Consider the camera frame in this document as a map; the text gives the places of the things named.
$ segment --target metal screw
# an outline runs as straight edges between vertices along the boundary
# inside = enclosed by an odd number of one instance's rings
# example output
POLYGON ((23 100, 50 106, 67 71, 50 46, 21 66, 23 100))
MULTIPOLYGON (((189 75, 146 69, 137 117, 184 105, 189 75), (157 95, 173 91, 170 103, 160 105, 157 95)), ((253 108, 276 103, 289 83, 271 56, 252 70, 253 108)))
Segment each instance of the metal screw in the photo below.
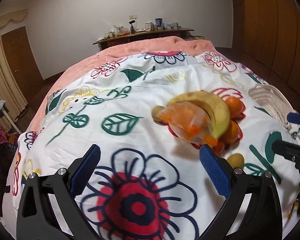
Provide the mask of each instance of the metal screw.
POLYGON ((65 168, 61 168, 61 169, 58 170, 58 174, 59 174, 59 175, 63 175, 63 174, 65 174, 66 172, 67 172, 67 170, 66 170, 65 168))
POLYGON ((271 177, 272 177, 272 174, 271 174, 271 172, 267 171, 267 172, 265 172, 265 176, 266 176, 267 178, 271 178, 271 177))
POLYGON ((241 175, 242 174, 242 170, 240 168, 235 168, 234 169, 234 173, 238 174, 238 175, 241 175))
POLYGON ((35 172, 31 172, 28 178, 33 179, 37 174, 35 172))

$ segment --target banana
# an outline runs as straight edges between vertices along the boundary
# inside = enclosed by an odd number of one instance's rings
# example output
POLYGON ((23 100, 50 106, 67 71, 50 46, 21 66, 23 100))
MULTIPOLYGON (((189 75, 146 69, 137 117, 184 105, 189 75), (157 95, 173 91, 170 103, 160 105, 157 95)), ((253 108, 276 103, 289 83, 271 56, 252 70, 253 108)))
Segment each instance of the banana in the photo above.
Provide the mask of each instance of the banana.
POLYGON ((201 90, 178 95, 170 100, 167 106, 182 101, 189 101, 206 111, 211 119, 211 130, 215 138, 219 139, 228 130, 230 111, 221 97, 201 90))

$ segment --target laundry basket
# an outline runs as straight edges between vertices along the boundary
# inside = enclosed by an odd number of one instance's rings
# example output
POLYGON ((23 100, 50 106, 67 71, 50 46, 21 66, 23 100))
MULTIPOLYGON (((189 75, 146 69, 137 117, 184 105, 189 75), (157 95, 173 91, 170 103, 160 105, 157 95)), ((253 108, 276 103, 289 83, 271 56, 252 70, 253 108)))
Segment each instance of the laundry basket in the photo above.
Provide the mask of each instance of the laundry basket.
POLYGON ((274 86, 257 85, 249 90, 249 96, 261 105, 269 115, 288 127, 287 115, 293 108, 285 96, 274 86))

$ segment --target curtain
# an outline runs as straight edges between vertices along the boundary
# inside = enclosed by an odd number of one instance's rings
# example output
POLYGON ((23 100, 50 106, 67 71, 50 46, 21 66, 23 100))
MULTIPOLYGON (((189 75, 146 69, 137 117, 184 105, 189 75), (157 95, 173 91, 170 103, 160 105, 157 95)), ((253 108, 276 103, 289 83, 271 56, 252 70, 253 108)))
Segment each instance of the curtain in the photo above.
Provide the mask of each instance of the curtain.
MULTIPOLYGON (((5 26, 10 20, 23 20, 26 17, 27 10, 12 12, 0 16, 0 27, 5 26)), ((9 116, 15 119, 22 110, 26 108, 27 101, 23 96, 18 84, 16 83, 6 56, 4 54, 2 40, 0 35, 0 100, 5 100, 6 107, 9 109, 9 116)), ((3 117, 0 119, 1 125, 5 130, 10 130, 11 125, 3 117)))

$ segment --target orange plastic package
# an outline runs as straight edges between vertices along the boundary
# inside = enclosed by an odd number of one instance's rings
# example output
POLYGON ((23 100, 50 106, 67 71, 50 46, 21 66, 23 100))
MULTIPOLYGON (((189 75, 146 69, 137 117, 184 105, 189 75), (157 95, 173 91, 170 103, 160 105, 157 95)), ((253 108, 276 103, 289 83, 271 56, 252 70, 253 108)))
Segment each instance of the orange plastic package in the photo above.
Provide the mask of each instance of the orange plastic package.
POLYGON ((200 107, 190 102, 178 102, 164 108, 156 115, 169 123, 179 138, 190 143, 216 146, 218 140, 213 137, 211 119, 200 107))

